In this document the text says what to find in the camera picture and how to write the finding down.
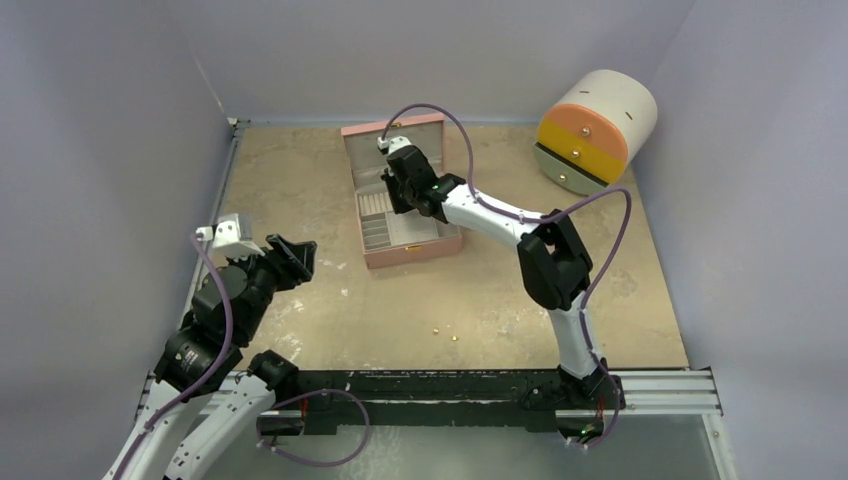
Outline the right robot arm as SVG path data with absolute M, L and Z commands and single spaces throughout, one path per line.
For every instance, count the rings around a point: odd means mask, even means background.
M 599 397 L 607 376 L 587 312 L 593 263 L 572 221 L 557 210 L 548 216 L 525 212 L 473 192 L 461 177 L 437 175 L 405 137 L 377 144 L 387 161 L 381 178 L 394 212 L 416 211 L 482 233 L 516 254 L 526 293 L 552 322 L 564 399 L 584 407 Z

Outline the pink jewelry box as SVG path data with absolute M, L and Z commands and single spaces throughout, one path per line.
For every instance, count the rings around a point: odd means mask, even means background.
M 363 257 L 370 270 L 457 254 L 462 250 L 460 229 L 425 218 L 417 211 L 396 214 L 380 178 L 387 167 L 377 138 L 384 122 L 340 129 L 348 156 Z

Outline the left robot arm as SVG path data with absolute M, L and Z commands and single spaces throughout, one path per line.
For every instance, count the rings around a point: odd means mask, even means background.
M 273 297 L 312 280 L 317 245 L 274 234 L 266 246 L 203 227 L 192 243 L 207 269 L 166 341 L 141 413 L 108 479 L 200 478 L 250 419 L 292 405 L 299 369 L 272 350 L 253 357 L 237 387 L 197 418 L 242 361 Z

